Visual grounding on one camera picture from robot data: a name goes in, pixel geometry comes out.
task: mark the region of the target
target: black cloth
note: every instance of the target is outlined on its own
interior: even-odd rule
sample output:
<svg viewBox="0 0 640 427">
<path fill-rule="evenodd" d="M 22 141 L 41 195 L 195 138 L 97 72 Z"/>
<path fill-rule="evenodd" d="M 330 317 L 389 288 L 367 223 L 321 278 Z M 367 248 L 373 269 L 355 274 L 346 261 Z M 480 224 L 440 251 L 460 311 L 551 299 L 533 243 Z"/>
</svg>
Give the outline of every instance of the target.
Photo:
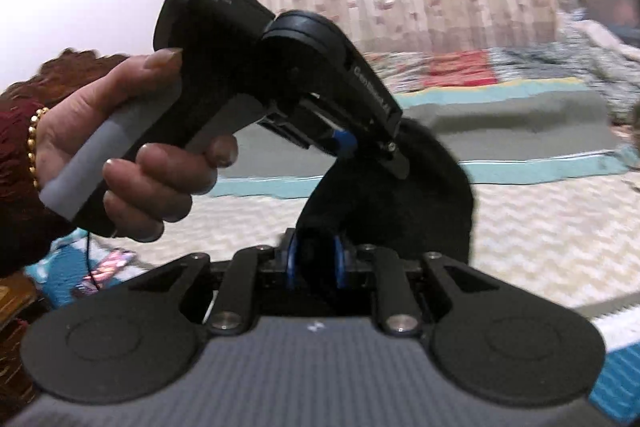
<svg viewBox="0 0 640 427">
<path fill-rule="evenodd" d="M 298 236 L 345 233 L 355 245 L 392 248 L 405 259 L 439 251 L 468 263 L 474 197 L 465 171 L 416 121 L 402 119 L 396 145 L 410 162 L 407 179 L 370 158 L 338 159 L 306 202 Z"/>
</svg>

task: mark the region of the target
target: sleeve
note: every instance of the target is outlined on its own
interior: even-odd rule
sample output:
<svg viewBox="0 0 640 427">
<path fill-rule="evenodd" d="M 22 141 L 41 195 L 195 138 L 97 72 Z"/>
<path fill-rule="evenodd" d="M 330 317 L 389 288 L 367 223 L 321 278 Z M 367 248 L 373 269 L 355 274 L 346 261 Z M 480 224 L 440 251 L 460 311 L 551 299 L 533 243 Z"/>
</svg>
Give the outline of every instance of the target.
<svg viewBox="0 0 640 427">
<path fill-rule="evenodd" d="M 34 100 L 0 101 L 0 277 L 42 259 L 74 227 L 47 210 L 29 172 L 28 128 Z"/>
</svg>

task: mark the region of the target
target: bracelet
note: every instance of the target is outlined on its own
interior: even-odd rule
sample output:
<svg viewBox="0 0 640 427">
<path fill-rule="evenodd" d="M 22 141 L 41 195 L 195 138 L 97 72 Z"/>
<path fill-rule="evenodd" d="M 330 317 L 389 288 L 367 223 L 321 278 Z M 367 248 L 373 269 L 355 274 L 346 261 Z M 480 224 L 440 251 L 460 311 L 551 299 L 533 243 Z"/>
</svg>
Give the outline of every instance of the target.
<svg viewBox="0 0 640 427">
<path fill-rule="evenodd" d="M 40 184 L 38 183 L 38 178 L 36 176 L 36 129 L 40 123 L 40 119 L 48 110 L 49 108 L 43 107 L 42 109 L 37 110 L 36 114 L 31 117 L 29 137 L 27 139 L 27 148 L 29 149 L 29 172 L 33 177 L 33 186 L 36 189 L 40 188 Z"/>
</svg>

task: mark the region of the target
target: metal screw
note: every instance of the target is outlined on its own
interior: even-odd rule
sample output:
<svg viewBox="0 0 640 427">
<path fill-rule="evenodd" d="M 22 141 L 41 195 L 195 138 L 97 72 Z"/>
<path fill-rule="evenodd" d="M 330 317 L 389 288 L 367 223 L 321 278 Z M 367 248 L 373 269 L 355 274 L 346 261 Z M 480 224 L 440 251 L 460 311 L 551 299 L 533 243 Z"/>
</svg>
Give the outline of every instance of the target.
<svg viewBox="0 0 640 427">
<path fill-rule="evenodd" d="M 408 333 L 418 327 L 418 319 L 411 315 L 391 315 L 386 320 L 386 327 L 396 333 Z"/>
<path fill-rule="evenodd" d="M 232 330 L 242 323 L 242 317 L 234 312 L 216 313 L 209 319 L 209 324 L 217 330 Z"/>
</svg>

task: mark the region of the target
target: black handheld device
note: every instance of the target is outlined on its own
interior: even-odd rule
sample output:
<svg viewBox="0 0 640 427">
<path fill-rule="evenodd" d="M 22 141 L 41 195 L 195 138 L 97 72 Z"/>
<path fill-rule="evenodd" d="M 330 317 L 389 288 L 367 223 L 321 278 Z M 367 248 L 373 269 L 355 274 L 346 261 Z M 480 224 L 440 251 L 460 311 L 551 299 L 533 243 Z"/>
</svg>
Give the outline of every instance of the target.
<svg viewBox="0 0 640 427">
<path fill-rule="evenodd" d="M 102 166 L 134 159 L 162 142 L 201 152 L 214 136 L 259 121 L 303 148 L 336 155 L 346 132 L 358 153 L 375 156 L 396 176 L 409 165 L 393 142 L 402 112 L 344 33 L 300 10 L 275 17 L 257 0 L 165 0 L 156 50 L 183 49 L 172 87 L 131 100 L 104 122 L 62 172 L 42 202 L 81 228 L 110 236 Z"/>
<path fill-rule="evenodd" d="M 8 427 L 614 426 L 588 402 L 603 340 L 574 311 L 344 237 L 315 256 L 326 299 L 305 248 L 287 230 L 193 253 L 44 315 L 22 341 L 44 394 Z"/>
</svg>

